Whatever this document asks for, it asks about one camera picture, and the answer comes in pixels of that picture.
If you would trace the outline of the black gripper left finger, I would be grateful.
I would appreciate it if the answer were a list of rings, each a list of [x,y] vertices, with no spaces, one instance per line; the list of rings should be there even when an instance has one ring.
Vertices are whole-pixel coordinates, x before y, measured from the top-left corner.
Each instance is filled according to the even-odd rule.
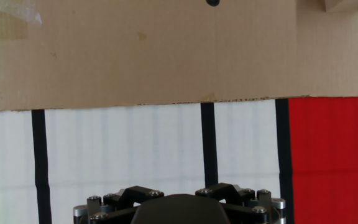
[[[164,193],[160,190],[138,185],[102,197],[92,195],[86,199],[86,204],[73,207],[73,223],[96,223],[105,220],[129,223],[137,211],[136,203],[140,206],[148,200],[163,196]]]

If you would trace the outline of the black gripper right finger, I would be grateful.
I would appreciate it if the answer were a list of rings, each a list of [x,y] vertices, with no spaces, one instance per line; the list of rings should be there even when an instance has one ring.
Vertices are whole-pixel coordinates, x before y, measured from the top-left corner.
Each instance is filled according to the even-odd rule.
[[[238,185],[218,183],[199,189],[196,196],[219,202],[231,223],[286,224],[286,201],[275,198],[267,189],[253,190]]]

